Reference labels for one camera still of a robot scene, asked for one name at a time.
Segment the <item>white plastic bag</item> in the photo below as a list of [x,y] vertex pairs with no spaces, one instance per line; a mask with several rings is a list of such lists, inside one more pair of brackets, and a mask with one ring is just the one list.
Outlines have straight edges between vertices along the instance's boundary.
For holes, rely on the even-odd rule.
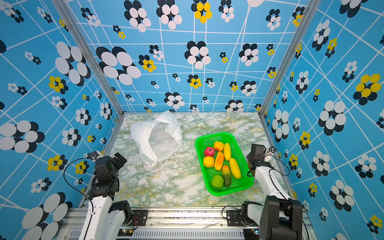
[[141,121],[130,126],[141,159],[149,166],[171,157],[183,144],[181,126],[171,112],[164,112],[152,121]]

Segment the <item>pink toy apple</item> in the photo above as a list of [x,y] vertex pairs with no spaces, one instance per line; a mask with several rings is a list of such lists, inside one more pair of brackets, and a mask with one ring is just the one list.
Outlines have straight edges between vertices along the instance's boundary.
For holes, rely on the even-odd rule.
[[204,150],[204,156],[205,157],[213,157],[215,155],[215,149],[212,148],[212,147],[207,147],[205,150]]

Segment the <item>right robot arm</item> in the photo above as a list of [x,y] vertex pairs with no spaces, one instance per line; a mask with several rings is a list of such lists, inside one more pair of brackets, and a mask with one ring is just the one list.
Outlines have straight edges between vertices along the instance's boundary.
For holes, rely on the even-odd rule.
[[251,145],[246,157],[247,176],[259,182],[266,198],[263,205],[245,201],[241,207],[241,220],[245,226],[259,227],[255,233],[259,240],[301,240],[305,227],[303,207],[283,190],[275,176],[281,172],[266,160],[266,157],[274,158],[270,153],[275,151],[274,147]]

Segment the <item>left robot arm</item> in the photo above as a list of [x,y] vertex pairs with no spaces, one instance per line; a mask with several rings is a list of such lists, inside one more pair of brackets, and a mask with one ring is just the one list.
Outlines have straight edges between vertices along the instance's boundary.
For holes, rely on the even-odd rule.
[[89,204],[80,240],[115,240],[120,228],[133,219],[127,200],[114,202],[119,191],[119,170],[127,162],[121,154],[96,159],[95,175],[89,192]]

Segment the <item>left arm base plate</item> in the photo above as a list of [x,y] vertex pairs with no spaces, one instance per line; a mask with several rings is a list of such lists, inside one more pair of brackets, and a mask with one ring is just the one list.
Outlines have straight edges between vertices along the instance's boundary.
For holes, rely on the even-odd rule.
[[142,227],[146,225],[148,210],[132,210],[133,218],[129,223],[131,227]]

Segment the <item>yellow toy apple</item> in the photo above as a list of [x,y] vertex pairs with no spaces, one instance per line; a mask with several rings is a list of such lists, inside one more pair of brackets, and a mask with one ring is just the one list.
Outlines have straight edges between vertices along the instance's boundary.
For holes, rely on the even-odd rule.
[[224,149],[224,146],[225,146],[224,143],[216,141],[216,142],[214,143],[213,148],[214,148],[214,150],[217,151],[217,152],[222,152],[223,149]]

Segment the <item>yellow toy orange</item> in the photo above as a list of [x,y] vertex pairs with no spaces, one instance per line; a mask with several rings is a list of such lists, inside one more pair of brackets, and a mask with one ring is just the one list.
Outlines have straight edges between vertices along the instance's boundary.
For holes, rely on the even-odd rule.
[[206,168],[212,168],[215,165],[215,159],[211,156],[206,156],[203,159],[203,166]]

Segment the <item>yellow orange toy banana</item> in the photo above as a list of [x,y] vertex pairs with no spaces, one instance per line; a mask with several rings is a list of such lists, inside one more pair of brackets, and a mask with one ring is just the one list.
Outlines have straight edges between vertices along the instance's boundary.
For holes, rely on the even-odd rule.
[[220,171],[223,167],[224,162],[224,154],[222,152],[218,152],[215,158],[214,168],[216,171]]

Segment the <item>green toy fruit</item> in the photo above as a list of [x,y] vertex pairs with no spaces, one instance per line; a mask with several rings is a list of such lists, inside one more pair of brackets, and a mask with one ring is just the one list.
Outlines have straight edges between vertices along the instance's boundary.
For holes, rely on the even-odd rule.
[[220,175],[215,175],[211,181],[212,187],[216,190],[221,190],[224,187],[224,178]]

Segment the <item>green orange toy mango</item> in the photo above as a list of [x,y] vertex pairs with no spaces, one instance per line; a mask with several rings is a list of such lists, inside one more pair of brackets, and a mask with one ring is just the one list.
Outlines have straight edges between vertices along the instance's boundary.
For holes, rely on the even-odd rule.
[[222,167],[222,178],[224,179],[224,186],[229,187],[232,183],[230,167],[225,165]]

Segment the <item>yellow toy mango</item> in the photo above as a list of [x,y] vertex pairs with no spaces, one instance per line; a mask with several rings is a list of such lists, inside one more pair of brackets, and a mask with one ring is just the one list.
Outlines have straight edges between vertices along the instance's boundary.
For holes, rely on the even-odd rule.
[[232,158],[232,150],[229,143],[224,144],[223,154],[226,161],[229,161]]
[[234,176],[235,179],[239,180],[242,177],[242,175],[241,175],[241,170],[238,162],[234,158],[231,158],[229,160],[229,163],[230,163],[230,170],[232,175]]

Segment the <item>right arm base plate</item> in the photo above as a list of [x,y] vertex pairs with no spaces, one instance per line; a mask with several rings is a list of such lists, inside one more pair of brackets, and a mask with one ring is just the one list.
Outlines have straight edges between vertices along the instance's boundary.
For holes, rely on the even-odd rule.
[[226,210],[225,218],[228,227],[256,227],[255,222],[248,222],[241,216],[240,210]]

